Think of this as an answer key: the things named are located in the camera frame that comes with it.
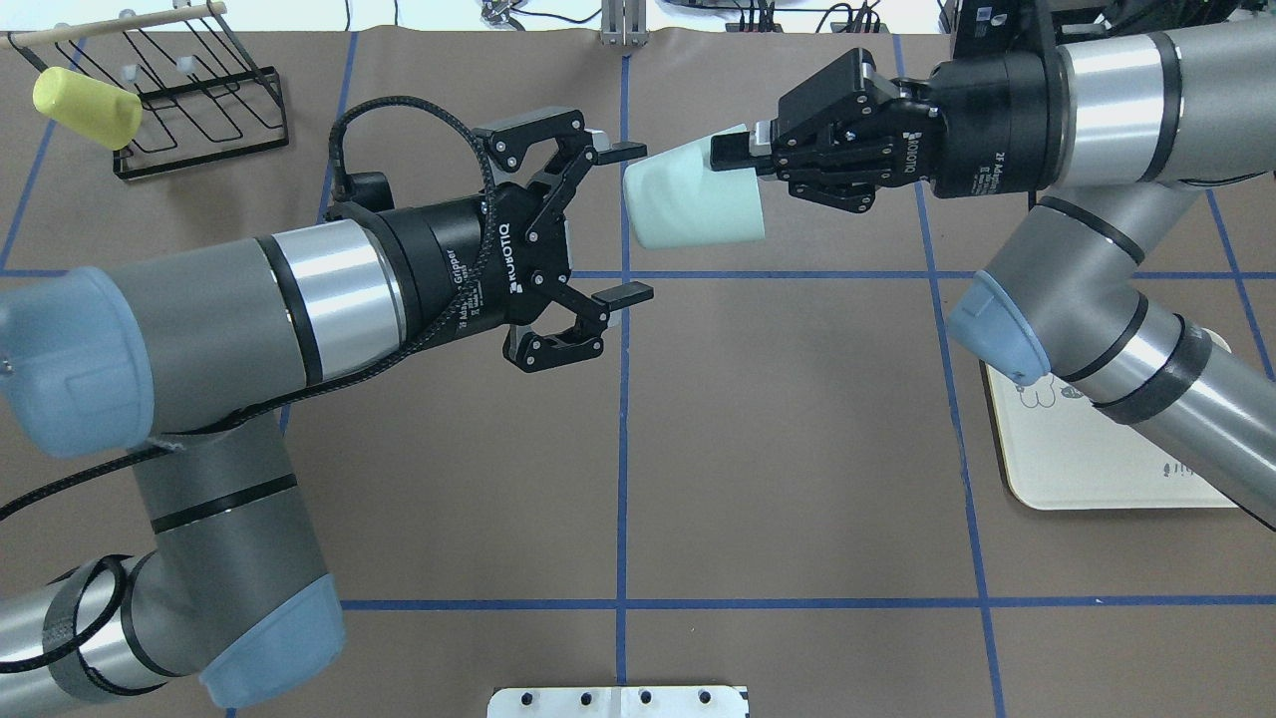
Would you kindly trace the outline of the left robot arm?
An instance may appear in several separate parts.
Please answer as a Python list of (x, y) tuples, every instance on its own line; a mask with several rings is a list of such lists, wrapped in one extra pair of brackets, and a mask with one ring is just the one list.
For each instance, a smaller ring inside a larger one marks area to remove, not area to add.
[[(478, 159), (478, 194), (396, 207), (350, 173), (345, 136), (378, 108), (419, 108)], [(3, 397), (55, 458), (122, 457), (9, 502), (3, 517), (133, 468), (157, 542), (106, 553), (3, 601), (3, 714), (46, 717), (194, 673), (222, 709), (323, 672), (343, 610), (277, 409), (357, 385), (419, 351), (507, 326), (524, 372), (596, 358), (629, 282), (570, 287), (565, 210), (596, 167), (641, 159), (577, 108), (466, 128), (433, 102), (362, 102), (330, 129), (320, 223), (3, 295)]]

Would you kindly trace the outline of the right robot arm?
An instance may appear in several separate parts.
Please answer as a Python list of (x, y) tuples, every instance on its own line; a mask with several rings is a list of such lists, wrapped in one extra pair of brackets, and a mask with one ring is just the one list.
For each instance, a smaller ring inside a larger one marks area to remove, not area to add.
[(1057, 45), (1042, 11), (997, 54), (879, 77), (863, 48), (713, 136), (708, 167), (852, 213), (877, 190), (1034, 193), (947, 332), (1018, 385), (1071, 383), (1108, 420), (1273, 525), (1273, 381), (1131, 286), (1199, 195), (1273, 172), (1273, 22)]

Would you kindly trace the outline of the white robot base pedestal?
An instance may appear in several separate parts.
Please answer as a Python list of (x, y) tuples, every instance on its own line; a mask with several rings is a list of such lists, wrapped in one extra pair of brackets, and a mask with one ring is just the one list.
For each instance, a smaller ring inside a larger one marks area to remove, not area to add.
[(749, 717), (748, 690), (729, 685), (509, 687), (487, 717)]

